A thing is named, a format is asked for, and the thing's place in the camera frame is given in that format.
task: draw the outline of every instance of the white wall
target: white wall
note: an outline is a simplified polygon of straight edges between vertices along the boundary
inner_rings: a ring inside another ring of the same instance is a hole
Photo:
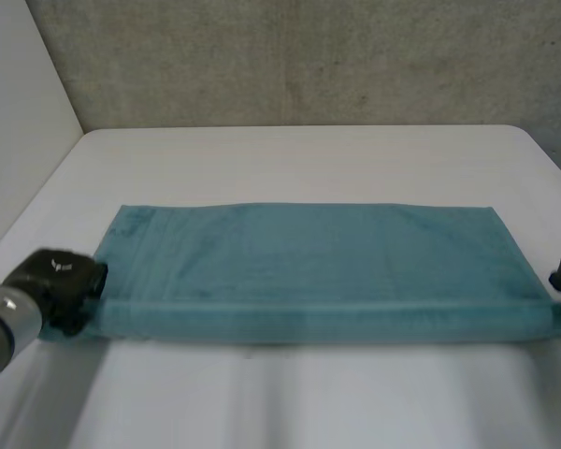
[[[0,238],[81,135],[24,0],[0,0]]]

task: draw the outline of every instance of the gray concrete wall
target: gray concrete wall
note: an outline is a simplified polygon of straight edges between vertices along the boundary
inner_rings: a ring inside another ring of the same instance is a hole
[[[27,2],[86,131],[508,123],[561,167],[561,0]]]

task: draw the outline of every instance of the folded towel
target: folded towel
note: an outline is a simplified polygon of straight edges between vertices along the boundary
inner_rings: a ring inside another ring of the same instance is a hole
[[[109,275],[87,335],[375,343],[554,334],[553,302],[491,208],[123,206],[95,257]]]

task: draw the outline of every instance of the silver metal cylinder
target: silver metal cylinder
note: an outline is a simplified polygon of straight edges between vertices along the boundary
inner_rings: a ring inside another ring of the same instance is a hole
[[[0,285],[0,320],[12,332],[12,358],[36,339],[42,327],[36,302],[21,290],[4,285]]]

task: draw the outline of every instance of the white table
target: white table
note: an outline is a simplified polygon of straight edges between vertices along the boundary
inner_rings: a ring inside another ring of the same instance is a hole
[[[493,206],[543,280],[561,257],[561,172],[517,128],[112,130],[2,239],[0,281],[39,246],[92,253],[121,204],[251,201]],[[36,343],[0,375],[0,449],[23,447],[558,448],[561,341]]]

